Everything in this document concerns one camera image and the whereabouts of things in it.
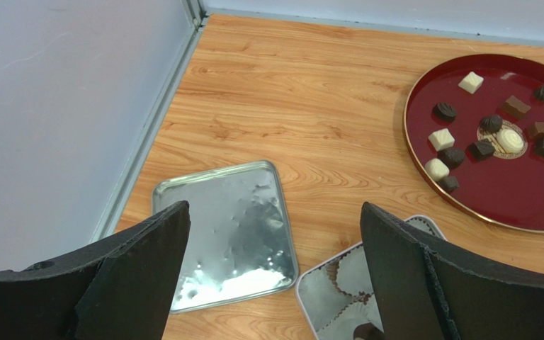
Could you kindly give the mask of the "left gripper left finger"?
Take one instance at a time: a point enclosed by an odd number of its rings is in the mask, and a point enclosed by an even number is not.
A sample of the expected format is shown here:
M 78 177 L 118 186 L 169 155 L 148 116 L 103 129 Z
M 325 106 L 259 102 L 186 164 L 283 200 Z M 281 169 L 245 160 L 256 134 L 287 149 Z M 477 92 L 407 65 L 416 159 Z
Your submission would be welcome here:
M 160 339 L 188 243 L 189 204 L 22 271 L 0 271 L 0 339 Z

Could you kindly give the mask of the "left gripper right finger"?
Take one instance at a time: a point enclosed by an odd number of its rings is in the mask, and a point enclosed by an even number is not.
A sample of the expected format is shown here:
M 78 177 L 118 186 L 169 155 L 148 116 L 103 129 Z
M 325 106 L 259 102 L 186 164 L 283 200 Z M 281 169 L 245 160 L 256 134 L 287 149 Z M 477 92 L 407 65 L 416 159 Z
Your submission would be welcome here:
M 386 339 L 544 339 L 544 274 L 427 234 L 372 203 L 365 258 Z

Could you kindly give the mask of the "dark chocolate bottom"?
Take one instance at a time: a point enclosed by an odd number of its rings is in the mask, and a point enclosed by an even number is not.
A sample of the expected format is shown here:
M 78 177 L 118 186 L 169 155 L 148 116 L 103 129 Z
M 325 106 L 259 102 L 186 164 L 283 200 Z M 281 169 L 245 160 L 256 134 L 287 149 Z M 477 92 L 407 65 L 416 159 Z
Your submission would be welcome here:
M 385 340 L 385 334 L 372 323 L 361 324 L 353 331 L 354 340 Z

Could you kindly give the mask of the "square tin box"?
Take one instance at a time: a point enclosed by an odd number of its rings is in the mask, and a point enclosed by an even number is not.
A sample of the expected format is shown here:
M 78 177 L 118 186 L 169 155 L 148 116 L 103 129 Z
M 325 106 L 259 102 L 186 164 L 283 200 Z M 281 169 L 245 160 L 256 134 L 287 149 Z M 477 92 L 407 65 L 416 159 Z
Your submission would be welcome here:
M 362 242 L 302 274 L 295 294 L 316 339 L 353 339 L 366 323 L 383 329 Z

